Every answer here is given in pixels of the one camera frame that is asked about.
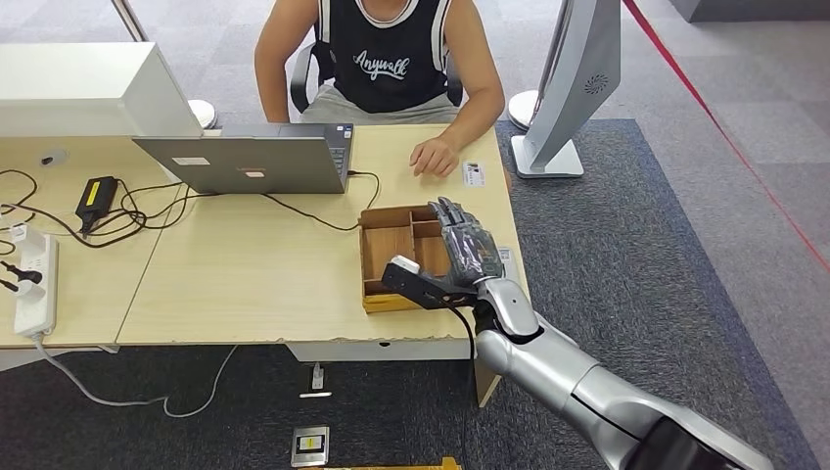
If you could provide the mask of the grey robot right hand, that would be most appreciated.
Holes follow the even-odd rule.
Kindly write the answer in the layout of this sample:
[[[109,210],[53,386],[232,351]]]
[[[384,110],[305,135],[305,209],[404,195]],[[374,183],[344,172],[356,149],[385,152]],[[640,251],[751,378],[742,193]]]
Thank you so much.
[[[491,233],[462,206],[446,197],[428,202],[440,225],[450,267],[451,283],[469,288],[480,281],[500,278],[504,264]]]

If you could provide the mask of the person's left hand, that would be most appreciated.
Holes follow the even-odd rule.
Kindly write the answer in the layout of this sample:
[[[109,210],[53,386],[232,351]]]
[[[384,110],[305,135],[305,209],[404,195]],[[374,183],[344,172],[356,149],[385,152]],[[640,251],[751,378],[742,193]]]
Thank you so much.
[[[409,165],[414,176],[448,176],[459,164],[459,150],[443,138],[424,141],[413,149]]]

